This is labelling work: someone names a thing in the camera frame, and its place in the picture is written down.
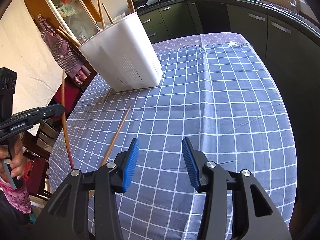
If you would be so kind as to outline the person's left hand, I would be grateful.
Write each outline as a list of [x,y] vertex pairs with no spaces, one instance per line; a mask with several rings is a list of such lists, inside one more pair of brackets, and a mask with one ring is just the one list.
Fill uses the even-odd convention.
[[[15,156],[12,158],[12,161],[10,164],[10,167],[12,169],[11,177],[12,178],[17,177],[17,179],[20,179],[24,175],[24,167],[25,167],[26,159],[23,156],[23,145],[19,135],[17,135],[16,137],[14,150],[15,150]],[[8,156],[8,154],[9,154],[8,148],[1,146],[1,157],[0,157],[1,160],[5,159]],[[1,163],[1,178],[5,182],[9,182],[8,176],[5,174],[5,170],[3,168],[2,163]]]

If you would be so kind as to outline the pink sleeve left forearm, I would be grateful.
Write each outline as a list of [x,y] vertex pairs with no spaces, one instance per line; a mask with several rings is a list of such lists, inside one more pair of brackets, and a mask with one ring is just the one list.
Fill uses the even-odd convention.
[[1,189],[7,201],[21,213],[31,213],[31,202],[25,183],[19,189],[12,189],[10,184],[1,178]]

